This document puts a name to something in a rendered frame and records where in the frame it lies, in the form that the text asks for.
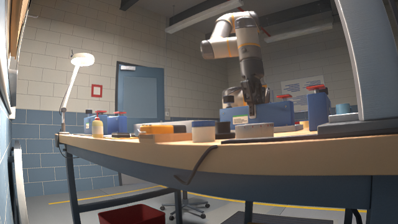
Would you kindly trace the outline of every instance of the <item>door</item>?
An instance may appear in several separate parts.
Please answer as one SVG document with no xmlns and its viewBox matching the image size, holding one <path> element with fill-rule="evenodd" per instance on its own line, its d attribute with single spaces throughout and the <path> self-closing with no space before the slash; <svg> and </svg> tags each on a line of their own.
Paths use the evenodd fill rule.
<svg viewBox="0 0 398 224">
<path fill-rule="evenodd" d="M 127 112 L 129 133 L 133 124 L 163 121 L 164 69 L 118 62 L 115 105 L 116 111 Z"/>
</svg>

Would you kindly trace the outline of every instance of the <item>bottle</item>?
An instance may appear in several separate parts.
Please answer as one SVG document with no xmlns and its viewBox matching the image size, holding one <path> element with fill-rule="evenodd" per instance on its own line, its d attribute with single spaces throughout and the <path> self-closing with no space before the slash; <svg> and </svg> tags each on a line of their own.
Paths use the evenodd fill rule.
<svg viewBox="0 0 398 224">
<path fill-rule="evenodd" d="M 91 133 L 93 135 L 93 138 L 103 138 L 104 124 L 98 117 L 98 113 L 102 113 L 102 111 L 95 111 L 95 112 L 97 113 L 97 117 L 94 119 L 93 124 L 91 125 Z"/>
</svg>

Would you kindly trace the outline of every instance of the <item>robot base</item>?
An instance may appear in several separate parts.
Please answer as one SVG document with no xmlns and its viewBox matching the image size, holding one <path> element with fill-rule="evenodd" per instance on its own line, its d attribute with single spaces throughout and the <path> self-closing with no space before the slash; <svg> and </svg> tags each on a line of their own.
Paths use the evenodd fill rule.
<svg viewBox="0 0 398 224">
<path fill-rule="evenodd" d="M 220 121 L 230 121 L 231 130 L 239 124 L 274 123 L 275 127 L 294 125 L 294 106 L 291 101 L 256 105 L 256 118 L 249 118 L 249 106 L 220 109 Z"/>
</svg>

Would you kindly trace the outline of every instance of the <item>office chair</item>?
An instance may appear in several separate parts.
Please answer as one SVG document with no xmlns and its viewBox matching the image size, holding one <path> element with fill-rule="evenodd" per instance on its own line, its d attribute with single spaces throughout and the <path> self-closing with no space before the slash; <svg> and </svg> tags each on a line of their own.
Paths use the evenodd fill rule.
<svg viewBox="0 0 398 224">
<path fill-rule="evenodd" d="M 193 207 L 192 205 L 205 205 L 206 208 L 210 207 L 210 205 L 208 204 L 208 202 L 193 202 L 193 203 L 189 203 L 188 201 L 188 194 L 186 191 L 182 191 L 182 208 L 183 207 L 188 207 L 191 208 L 195 211 L 198 211 L 201 213 L 200 218 L 206 218 L 205 212 L 200 210 L 199 208 Z M 160 207 L 160 209 L 163 211 L 165 210 L 165 206 L 175 206 L 175 204 L 173 203 L 163 203 L 162 206 Z M 169 220 L 174 220 L 174 215 L 175 211 L 172 212 L 170 214 Z"/>
</svg>

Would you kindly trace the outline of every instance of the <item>blue lid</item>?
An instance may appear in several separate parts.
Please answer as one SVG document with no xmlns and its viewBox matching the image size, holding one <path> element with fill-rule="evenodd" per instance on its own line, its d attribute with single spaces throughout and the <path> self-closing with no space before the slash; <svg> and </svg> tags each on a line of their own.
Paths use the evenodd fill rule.
<svg viewBox="0 0 398 224">
<path fill-rule="evenodd" d="M 192 127 L 211 127 L 216 126 L 215 121 L 192 121 Z"/>
</svg>

